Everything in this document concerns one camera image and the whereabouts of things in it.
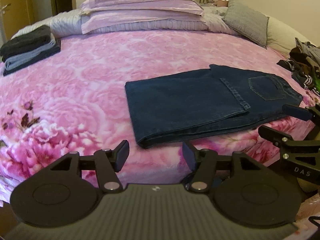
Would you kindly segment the wooden door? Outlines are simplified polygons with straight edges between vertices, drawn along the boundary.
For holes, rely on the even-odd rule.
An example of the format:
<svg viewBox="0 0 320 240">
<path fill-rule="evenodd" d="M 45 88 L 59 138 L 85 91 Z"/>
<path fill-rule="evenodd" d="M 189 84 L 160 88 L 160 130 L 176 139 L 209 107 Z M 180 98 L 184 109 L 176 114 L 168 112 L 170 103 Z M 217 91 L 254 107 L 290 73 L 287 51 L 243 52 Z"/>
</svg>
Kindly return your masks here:
<svg viewBox="0 0 320 240">
<path fill-rule="evenodd" d="M 7 40 L 33 20 L 31 0 L 1 0 L 1 20 Z"/>
</svg>

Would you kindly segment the folded dark navy garment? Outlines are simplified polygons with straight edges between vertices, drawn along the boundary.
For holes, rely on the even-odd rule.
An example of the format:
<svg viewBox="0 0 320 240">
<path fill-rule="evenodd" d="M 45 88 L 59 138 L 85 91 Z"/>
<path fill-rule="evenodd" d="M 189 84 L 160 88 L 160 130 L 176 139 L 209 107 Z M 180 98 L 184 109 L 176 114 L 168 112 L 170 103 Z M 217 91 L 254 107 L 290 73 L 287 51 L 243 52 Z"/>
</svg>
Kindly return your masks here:
<svg viewBox="0 0 320 240">
<path fill-rule="evenodd" d="M 16 67 L 10 67 L 10 68 L 5 67 L 4 72 L 3 72 L 3 76 L 7 76 L 7 75 L 10 75 L 14 72 L 17 72 L 18 70 L 26 68 L 29 65 L 35 64 L 41 60 L 44 60 L 48 57 L 51 57 L 51 56 L 59 53 L 60 51 L 61 51 L 61 40 L 58 39 L 56 45 L 53 46 L 53 48 L 50 48 L 47 51 L 43 51 L 43 52 L 39 53 L 39 55 L 33 57 L 32 59 L 30 59 L 24 63 L 18 64 Z"/>
</svg>

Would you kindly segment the cream padded headboard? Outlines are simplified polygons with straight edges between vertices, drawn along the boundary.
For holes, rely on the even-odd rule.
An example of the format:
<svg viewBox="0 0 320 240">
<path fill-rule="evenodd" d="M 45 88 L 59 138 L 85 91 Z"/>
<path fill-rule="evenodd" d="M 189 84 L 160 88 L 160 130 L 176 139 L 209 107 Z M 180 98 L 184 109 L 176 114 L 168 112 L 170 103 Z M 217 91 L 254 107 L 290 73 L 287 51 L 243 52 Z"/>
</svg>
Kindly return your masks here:
<svg viewBox="0 0 320 240">
<path fill-rule="evenodd" d="M 267 25 L 267 46 L 289 58 L 290 51 L 296 47 L 296 38 L 309 41 L 305 36 L 280 20 L 269 16 Z"/>
</svg>

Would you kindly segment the grey checked pillow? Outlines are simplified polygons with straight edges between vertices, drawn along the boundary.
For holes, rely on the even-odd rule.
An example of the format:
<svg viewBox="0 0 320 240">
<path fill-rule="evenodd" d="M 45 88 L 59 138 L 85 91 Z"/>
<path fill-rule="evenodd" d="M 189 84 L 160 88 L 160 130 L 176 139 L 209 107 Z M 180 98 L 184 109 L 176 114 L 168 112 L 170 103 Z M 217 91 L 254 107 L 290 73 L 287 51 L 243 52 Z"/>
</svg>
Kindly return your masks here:
<svg viewBox="0 0 320 240">
<path fill-rule="evenodd" d="M 266 48 L 269 17 L 251 9 L 238 0 L 228 0 L 228 9 L 223 21 L 234 31 L 255 44 Z"/>
</svg>

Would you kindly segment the folded black garment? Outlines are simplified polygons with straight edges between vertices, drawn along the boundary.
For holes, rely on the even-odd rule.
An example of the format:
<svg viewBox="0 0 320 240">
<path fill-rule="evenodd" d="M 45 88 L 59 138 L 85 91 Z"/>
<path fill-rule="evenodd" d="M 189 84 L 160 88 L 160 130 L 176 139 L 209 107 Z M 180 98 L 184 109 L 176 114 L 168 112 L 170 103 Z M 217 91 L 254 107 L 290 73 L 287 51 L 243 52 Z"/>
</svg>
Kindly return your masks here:
<svg viewBox="0 0 320 240">
<path fill-rule="evenodd" d="M 8 58 L 30 52 L 51 41 L 51 30 L 47 25 L 42 25 L 35 30 L 15 37 L 1 46 L 1 58 L 5 62 Z"/>
</svg>

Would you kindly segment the dark blue jeans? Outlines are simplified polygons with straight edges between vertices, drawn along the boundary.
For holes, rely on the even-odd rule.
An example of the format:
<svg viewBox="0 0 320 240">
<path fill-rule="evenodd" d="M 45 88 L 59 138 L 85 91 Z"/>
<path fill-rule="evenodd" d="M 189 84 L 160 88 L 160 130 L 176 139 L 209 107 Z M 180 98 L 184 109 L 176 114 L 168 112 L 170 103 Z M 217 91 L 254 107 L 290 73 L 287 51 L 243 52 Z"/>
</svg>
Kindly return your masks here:
<svg viewBox="0 0 320 240">
<path fill-rule="evenodd" d="M 125 92 L 142 148 L 256 128 L 303 100 L 282 77 L 216 64 L 127 82 Z"/>
</svg>

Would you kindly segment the pink floral bedspread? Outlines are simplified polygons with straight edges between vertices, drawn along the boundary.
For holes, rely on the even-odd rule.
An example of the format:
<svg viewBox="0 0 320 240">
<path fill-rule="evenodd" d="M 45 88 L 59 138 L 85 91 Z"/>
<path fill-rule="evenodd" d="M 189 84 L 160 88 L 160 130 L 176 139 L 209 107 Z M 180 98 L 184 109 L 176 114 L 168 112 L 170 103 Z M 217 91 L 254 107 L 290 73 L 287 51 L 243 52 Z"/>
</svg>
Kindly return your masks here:
<svg viewBox="0 0 320 240">
<path fill-rule="evenodd" d="M 276 74 L 302 94 L 302 106 L 319 97 L 304 90 L 281 55 L 229 34 L 206 31 L 128 31 L 65 37 L 61 51 L 1 77 L 1 202 L 22 181 L 70 151 L 91 155 L 130 143 L 118 177 L 122 183 L 170 184 L 189 173 L 181 145 L 144 150 L 136 145 L 125 83 L 210 64 Z"/>
</svg>

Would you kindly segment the pink tissue box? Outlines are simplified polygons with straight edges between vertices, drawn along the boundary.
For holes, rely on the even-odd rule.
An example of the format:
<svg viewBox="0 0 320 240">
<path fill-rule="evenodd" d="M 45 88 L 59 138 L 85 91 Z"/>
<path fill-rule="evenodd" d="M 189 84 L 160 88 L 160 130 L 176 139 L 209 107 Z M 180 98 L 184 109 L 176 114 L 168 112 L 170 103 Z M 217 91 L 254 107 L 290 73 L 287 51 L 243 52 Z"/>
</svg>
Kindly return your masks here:
<svg viewBox="0 0 320 240">
<path fill-rule="evenodd" d="M 228 7 L 228 0 L 217 0 L 217 7 Z"/>
</svg>

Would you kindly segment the folded lilac quilt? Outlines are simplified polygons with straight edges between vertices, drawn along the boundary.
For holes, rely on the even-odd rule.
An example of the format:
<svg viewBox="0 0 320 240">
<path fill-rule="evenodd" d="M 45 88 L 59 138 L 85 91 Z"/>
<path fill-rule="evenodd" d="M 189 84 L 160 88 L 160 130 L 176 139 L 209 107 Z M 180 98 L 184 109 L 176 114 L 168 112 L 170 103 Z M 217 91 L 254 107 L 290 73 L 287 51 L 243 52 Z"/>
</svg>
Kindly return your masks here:
<svg viewBox="0 0 320 240">
<path fill-rule="evenodd" d="M 195 0 L 86 0 L 81 5 L 83 34 L 119 24 L 175 20 L 205 23 Z"/>
</svg>

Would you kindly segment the folded light blue jeans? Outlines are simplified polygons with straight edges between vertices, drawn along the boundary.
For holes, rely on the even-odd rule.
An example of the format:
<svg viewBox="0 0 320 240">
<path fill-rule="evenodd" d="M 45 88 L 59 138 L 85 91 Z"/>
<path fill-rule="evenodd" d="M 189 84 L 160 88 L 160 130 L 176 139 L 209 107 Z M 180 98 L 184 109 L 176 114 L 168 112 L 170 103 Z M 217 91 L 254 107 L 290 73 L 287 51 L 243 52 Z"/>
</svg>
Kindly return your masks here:
<svg viewBox="0 0 320 240">
<path fill-rule="evenodd" d="M 5 70 L 12 70 L 24 63 L 27 63 L 31 59 L 39 56 L 42 52 L 47 52 L 48 50 L 52 49 L 56 45 L 56 39 L 53 34 L 50 35 L 50 42 L 36 48 L 32 51 L 18 54 L 15 56 L 11 56 L 5 60 Z"/>
</svg>

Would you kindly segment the pile of dark clothes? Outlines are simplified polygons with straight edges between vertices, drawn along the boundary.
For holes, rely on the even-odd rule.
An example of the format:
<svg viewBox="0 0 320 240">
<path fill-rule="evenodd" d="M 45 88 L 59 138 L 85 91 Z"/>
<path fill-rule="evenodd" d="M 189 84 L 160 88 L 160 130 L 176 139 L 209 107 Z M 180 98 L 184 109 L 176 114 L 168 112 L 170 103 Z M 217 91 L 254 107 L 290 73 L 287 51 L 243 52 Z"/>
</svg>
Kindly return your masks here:
<svg viewBox="0 0 320 240">
<path fill-rule="evenodd" d="M 309 41 L 302 42 L 297 37 L 295 42 L 289 58 L 279 60 L 277 65 L 289 70 L 300 87 L 319 96 L 319 47 Z"/>
</svg>

